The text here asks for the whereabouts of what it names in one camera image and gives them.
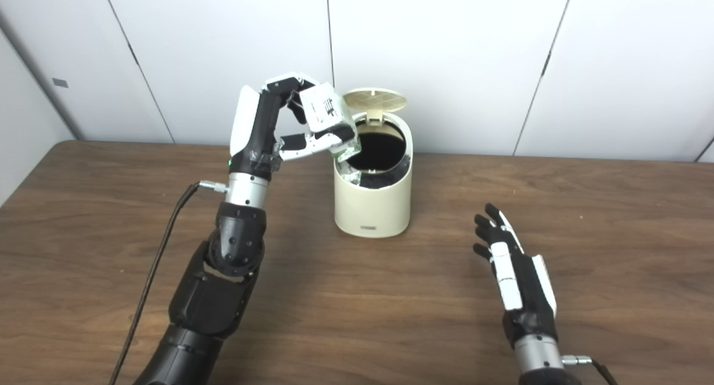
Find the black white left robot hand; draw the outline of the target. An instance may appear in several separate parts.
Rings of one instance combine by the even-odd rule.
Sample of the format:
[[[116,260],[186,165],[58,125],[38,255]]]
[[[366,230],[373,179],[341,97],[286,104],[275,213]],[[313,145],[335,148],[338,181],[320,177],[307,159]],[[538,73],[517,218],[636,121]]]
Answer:
[[[306,133],[276,136],[279,114],[288,108]],[[243,86],[230,134],[230,173],[270,181],[283,161],[328,151],[339,163],[361,151],[354,118],[331,83],[303,73],[286,73],[261,90]]]

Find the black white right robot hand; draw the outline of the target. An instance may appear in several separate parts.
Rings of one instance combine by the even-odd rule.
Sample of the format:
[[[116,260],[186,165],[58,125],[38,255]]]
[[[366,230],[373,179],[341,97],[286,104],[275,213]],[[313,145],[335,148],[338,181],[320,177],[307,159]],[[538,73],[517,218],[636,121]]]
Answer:
[[[557,302],[541,255],[528,255],[505,214],[485,204],[476,214],[472,250],[490,264],[505,310],[503,331],[511,347],[526,336],[558,339]]]

